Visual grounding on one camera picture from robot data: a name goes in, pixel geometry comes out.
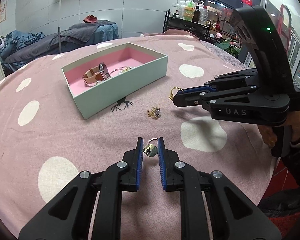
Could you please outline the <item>right hand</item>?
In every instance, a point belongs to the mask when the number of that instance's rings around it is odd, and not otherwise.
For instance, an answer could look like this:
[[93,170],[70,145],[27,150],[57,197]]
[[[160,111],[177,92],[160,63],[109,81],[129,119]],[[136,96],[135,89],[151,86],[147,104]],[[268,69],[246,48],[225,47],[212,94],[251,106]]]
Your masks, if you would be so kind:
[[[283,124],[292,130],[291,142],[300,139],[300,111],[291,112],[288,114],[286,122]],[[262,136],[263,142],[270,148],[274,147],[277,142],[277,136],[270,126],[258,125],[258,130]]]

